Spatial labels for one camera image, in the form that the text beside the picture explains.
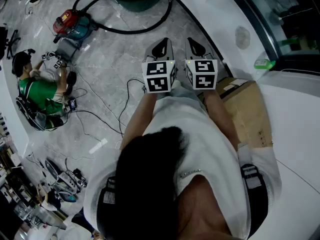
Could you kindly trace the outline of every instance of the glass door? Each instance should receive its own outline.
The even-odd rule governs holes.
[[[319,72],[318,0],[234,0],[255,28],[273,70]]]

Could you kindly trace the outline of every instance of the green shirt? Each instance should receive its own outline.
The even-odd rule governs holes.
[[[26,91],[27,83],[31,78],[26,78],[19,81],[20,91],[24,95]],[[28,99],[34,102],[34,104],[40,110],[47,115],[59,112],[63,105],[61,103],[55,102],[54,98],[57,91],[57,84],[55,82],[48,82],[45,80],[35,80],[29,89]]]

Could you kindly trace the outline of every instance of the office chair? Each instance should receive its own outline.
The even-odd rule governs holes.
[[[7,38],[7,36],[8,36],[7,24],[3,23],[0,25],[0,60],[5,56],[5,49],[6,48],[7,48],[6,58],[9,60],[10,58],[12,58],[14,56],[12,53],[12,45],[16,41],[21,39],[20,37],[15,38],[16,33],[18,33],[17,29],[13,32],[11,39],[9,41],[9,39]]]

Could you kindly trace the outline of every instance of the cardboard box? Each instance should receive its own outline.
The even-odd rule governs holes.
[[[232,116],[241,142],[251,148],[272,147],[272,134],[264,99],[256,82],[227,77],[216,90]]]

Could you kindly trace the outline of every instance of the gray marble floor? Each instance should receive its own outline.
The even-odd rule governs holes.
[[[66,9],[71,9],[76,0],[41,0],[38,5],[27,4],[28,0],[8,0],[0,12],[0,22],[7,23],[9,36],[18,29],[21,41],[13,47],[14,52],[34,49],[32,63],[40,61],[41,55],[47,51],[55,51],[57,44],[53,43],[53,23]],[[92,0],[82,0],[78,9],[82,9]],[[122,8],[115,0],[100,0],[93,5],[88,13],[92,18],[108,27],[122,30],[137,30],[153,25],[167,10],[168,0],[160,0],[154,7],[141,13],[134,13]],[[200,43],[209,44],[204,34],[193,22],[185,10],[174,0],[168,19],[157,29],[139,35],[121,35],[99,29],[87,38],[82,48],[73,57],[72,64],[77,70],[77,83],[73,89],[83,88],[87,94],[77,100],[79,110],[88,110],[119,130],[119,117],[127,100],[127,81],[132,77],[142,80],[141,62],[145,49],[153,42],[168,37],[172,41],[174,58],[178,75],[183,78],[185,40],[192,37]],[[222,63],[219,63],[219,78],[227,75]],[[143,96],[143,85],[137,81],[129,84],[130,99],[121,122],[127,125]],[[77,90],[72,94],[78,97],[85,91]],[[107,148],[120,146],[121,135],[111,130],[95,116],[78,112],[70,114],[65,126],[50,132],[43,146],[33,151],[36,159],[44,163],[46,157],[53,158],[65,170],[65,157],[74,159],[87,157],[91,159],[67,160],[70,170],[79,168],[88,179],[95,153],[90,154],[98,140],[105,139]],[[27,159],[22,161],[26,174],[34,184],[44,179],[42,170]],[[74,204],[64,203],[62,210],[67,214],[78,212],[83,205],[84,191],[78,195]]]

